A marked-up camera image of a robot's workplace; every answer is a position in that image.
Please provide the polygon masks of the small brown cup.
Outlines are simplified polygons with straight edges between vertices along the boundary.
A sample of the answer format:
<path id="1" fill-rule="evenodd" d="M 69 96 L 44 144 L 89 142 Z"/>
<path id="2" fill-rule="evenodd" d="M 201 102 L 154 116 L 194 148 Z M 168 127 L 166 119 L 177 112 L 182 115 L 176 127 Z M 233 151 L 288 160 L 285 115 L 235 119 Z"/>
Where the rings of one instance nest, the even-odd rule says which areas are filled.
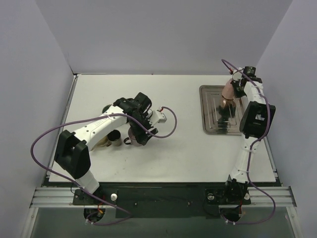
<path id="1" fill-rule="evenodd" d="M 107 139 L 109 141 L 109 144 L 112 146 L 121 146 L 122 144 L 122 138 L 121 133 L 119 130 L 113 130 L 107 135 Z"/>

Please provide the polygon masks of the beige round mug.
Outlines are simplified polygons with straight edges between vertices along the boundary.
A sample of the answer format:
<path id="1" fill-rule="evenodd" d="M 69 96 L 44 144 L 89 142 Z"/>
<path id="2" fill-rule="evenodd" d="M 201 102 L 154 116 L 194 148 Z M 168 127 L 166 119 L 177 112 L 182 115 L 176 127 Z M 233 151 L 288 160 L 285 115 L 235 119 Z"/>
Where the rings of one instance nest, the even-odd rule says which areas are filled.
<path id="1" fill-rule="evenodd" d="M 107 137 L 104 137 L 99 142 L 97 142 L 90 151 L 93 151 L 94 149 L 100 148 L 100 147 L 109 147 L 110 145 L 111 145 L 111 142 L 108 140 Z"/>

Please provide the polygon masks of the purple mug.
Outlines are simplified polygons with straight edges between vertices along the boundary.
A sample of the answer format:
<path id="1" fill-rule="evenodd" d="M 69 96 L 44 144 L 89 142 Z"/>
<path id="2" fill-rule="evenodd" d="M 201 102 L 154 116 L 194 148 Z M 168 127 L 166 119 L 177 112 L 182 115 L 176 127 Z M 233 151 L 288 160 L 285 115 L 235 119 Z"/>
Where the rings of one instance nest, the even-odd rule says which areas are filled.
<path id="1" fill-rule="evenodd" d="M 131 129 L 128 129 L 128 136 L 123 140 L 125 145 L 133 145 L 136 147 L 143 146 L 142 144 L 138 143 L 136 140 L 135 135 L 133 134 Z"/>

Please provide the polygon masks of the pink faceted mug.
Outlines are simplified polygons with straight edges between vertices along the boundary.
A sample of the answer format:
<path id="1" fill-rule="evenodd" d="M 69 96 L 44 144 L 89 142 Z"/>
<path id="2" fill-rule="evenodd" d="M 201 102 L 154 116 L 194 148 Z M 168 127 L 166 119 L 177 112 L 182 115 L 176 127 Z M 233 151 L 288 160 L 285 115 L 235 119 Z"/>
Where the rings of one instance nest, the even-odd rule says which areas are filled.
<path id="1" fill-rule="evenodd" d="M 228 80 L 227 83 L 225 84 L 225 86 L 222 90 L 221 96 L 222 96 L 222 102 L 221 102 L 220 106 L 222 108 L 228 107 L 228 105 L 233 102 L 234 88 L 232 85 L 232 79 Z"/>

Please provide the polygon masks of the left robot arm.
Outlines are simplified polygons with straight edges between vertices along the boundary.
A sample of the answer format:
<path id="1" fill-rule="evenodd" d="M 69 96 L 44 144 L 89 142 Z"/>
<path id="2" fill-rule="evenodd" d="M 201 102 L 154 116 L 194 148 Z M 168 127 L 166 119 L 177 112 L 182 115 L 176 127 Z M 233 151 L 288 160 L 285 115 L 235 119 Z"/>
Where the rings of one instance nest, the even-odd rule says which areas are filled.
<path id="1" fill-rule="evenodd" d="M 137 143 L 146 145 L 151 136 L 141 126 L 150 132 L 158 132 L 152 129 L 147 118 L 147 109 L 151 106 L 149 97 L 141 92 L 135 98 L 120 98 L 102 114 L 104 118 L 93 120 L 74 132 L 64 130 L 59 135 L 54 160 L 86 190 L 84 198 L 89 203 L 97 204 L 102 198 L 100 184 L 90 171 L 90 150 L 103 137 L 126 123 L 130 124 Z"/>

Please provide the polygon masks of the green speckled mug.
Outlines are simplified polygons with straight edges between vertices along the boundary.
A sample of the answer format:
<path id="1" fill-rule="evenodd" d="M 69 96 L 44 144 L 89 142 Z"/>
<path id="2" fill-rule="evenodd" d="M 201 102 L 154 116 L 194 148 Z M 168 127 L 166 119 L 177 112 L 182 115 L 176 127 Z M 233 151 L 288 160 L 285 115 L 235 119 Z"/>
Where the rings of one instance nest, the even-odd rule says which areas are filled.
<path id="1" fill-rule="evenodd" d="M 111 105 L 106 105 L 105 107 L 103 107 L 102 109 L 102 113 L 105 113 L 109 110 L 109 108 L 111 107 Z"/>

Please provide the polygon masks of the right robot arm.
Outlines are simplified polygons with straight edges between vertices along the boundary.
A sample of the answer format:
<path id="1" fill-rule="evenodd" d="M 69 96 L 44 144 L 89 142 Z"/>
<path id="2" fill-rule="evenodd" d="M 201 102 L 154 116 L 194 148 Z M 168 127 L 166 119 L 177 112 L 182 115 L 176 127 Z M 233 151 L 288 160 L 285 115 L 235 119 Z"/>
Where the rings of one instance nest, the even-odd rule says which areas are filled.
<path id="1" fill-rule="evenodd" d="M 242 147 L 234 168 L 228 176 L 221 197 L 227 203 L 244 199 L 250 183 L 250 167 L 257 147 L 270 129 L 276 107 L 267 102 L 263 92 L 263 82 L 256 77 L 256 68 L 246 66 L 231 70 L 231 79 L 226 83 L 221 95 L 232 101 L 246 97 L 248 105 L 240 120 Z"/>

